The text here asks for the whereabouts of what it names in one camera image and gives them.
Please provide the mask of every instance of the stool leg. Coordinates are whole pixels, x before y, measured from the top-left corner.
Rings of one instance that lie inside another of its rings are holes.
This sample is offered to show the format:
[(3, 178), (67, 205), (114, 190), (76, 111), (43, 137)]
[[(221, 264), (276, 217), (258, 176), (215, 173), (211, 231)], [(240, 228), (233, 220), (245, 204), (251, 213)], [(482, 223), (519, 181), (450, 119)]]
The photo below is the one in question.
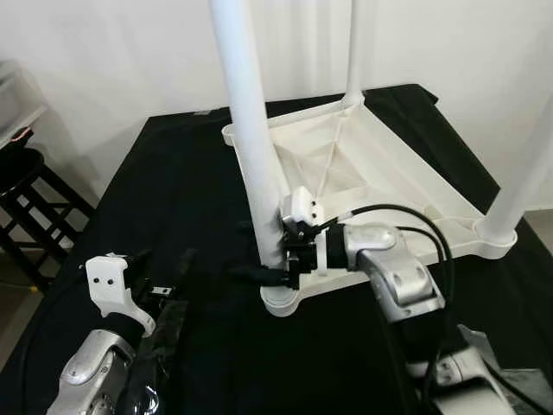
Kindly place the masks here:
[(50, 236), (48, 232), (31, 216), (17, 200), (11, 198), (2, 202), (2, 208), (14, 218), (19, 226), (27, 232), (31, 238), (39, 242), (46, 251), (60, 264), (67, 258), (67, 252)]
[(32, 187), (28, 186), (22, 191), (22, 195), (25, 196), (34, 206), (36, 206), (44, 216), (47, 217), (54, 227), (61, 230), (73, 242), (77, 241), (79, 233), (73, 229), (60, 215), (50, 206), (48, 202)]
[(39, 176), (48, 183), (56, 192), (70, 201), (78, 210), (89, 218), (94, 213), (94, 207), (90, 206), (80, 195), (75, 192), (67, 183), (61, 180), (47, 165), (44, 165)]
[(43, 277), (33, 263), (25, 256), (25, 254), (17, 247), (12, 238), (0, 227), (0, 246), (5, 252), (12, 257), (17, 265), (25, 272), (27, 277), (41, 291), (48, 290), (48, 279)]

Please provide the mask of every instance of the white plastic base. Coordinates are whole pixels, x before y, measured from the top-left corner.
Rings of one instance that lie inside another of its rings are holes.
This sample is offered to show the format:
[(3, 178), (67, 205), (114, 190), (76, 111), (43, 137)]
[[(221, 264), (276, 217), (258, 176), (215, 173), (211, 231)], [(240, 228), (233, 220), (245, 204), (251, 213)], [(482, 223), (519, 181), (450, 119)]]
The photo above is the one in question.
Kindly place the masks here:
[[(320, 221), (355, 208), (395, 203), (428, 216), (442, 230), (454, 257), (478, 255), (499, 259), (516, 243), (482, 239), (476, 224), (484, 215), (435, 172), (362, 103), (344, 109), (342, 101), (268, 120), (274, 147), (274, 177), (281, 198), (306, 187), (324, 209)], [(232, 145), (232, 124), (223, 129)], [(396, 211), (377, 211), (345, 220), (351, 224), (382, 222), (421, 227), (420, 220)], [(425, 265), (437, 262), (435, 247), (418, 233), (404, 234), (409, 249)], [(262, 288), (267, 310), (288, 316), (306, 297), (367, 281), (364, 274), (340, 270), (302, 274), (300, 290)]]

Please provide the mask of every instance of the black cloth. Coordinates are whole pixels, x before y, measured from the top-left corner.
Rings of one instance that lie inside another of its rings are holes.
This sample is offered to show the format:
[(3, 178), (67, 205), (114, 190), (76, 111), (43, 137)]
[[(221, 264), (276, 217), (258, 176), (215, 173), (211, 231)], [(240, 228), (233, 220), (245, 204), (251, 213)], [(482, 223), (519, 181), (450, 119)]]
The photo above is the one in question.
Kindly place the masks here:
[[(408, 85), (371, 90), (366, 97), (380, 119), (486, 210), (497, 185), (437, 111), (432, 94)], [(271, 103), (268, 113), (337, 98)], [(249, 220), (244, 185), (234, 152), (220, 135), (229, 120), (228, 110), (221, 109), (154, 117), (144, 126), (37, 311), (49, 309), (29, 352), (29, 413), (48, 408), (65, 362), (99, 324), (86, 286), (66, 288), (78, 278), (78, 266), (106, 252), (151, 248), (149, 274), (163, 284), (175, 278), (189, 247), (199, 253), (187, 282), (191, 307), (170, 413), (412, 410), (401, 354), (382, 330), (367, 284), (310, 298), (293, 316), (278, 319), (264, 311), (255, 288), (234, 284), (222, 272), (229, 264), (251, 261), (251, 243), (237, 232), (237, 223)], [(502, 366), (540, 367), (550, 379), (553, 258), (524, 221), (518, 236), (499, 261), (455, 261), (454, 309), (461, 322), (488, 333)], [(1, 413), (17, 413), (20, 353), (18, 347), (0, 375)]]

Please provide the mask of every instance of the white tube leg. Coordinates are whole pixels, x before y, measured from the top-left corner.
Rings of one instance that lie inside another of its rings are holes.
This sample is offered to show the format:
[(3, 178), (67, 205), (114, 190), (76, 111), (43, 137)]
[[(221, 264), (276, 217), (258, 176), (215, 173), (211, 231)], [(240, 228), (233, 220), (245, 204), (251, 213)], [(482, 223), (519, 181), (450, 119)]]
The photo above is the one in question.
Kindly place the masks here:
[(352, 0), (352, 20), (349, 31), (349, 62), (344, 107), (363, 101), (361, 74), (365, 46), (365, 24), (369, 0)]
[(537, 121), (511, 179), (499, 191), (486, 217), (475, 226), (482, 239), (498, 244), (512, 241), (515, 226), (552, 164), (553, 96)]
[(211, 0), (211, 11), (259, 257), (263, 265), (280, 267), (280, 195), (271, 167), (272, 148), (249, 4), (246, 0)]

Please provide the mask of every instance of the black stool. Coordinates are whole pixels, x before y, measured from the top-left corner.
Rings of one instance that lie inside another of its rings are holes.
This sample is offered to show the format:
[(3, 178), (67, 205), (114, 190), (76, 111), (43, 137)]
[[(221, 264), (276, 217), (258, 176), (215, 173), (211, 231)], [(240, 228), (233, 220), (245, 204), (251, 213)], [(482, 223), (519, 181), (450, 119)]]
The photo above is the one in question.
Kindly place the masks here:
[[(39, 177), (67, 202), (46, 201), (32, 187)], [(27, 200), (25, 204), (19, 201), (21, 196)], [(49, 256), (61, 264), (67, 257), (67, 252), (60, 245), (61, 239), (66, 236), (75, 243), (79, 237), (79, 232), (66, 221), (67, 215), (76, 208), (90, 218), (94, 208), (44, 164), (44, 156), (40, 151), (27, 148), (10, 151), (8, 155), (0, 157), (0, 207), (11, 217), (6, 227), (0, 227), (0, 246), (39, 290), (47, 290), (52, 278), (43, 276), (40, 267)], [(47, 229), (31, 215), (32, 208), (48, 219), (50, 225)], [(14, 241), (10, 232), (17, 225), (35, 242)], [(33, 263), (21, 248), (41, 248), (44, 253)]]

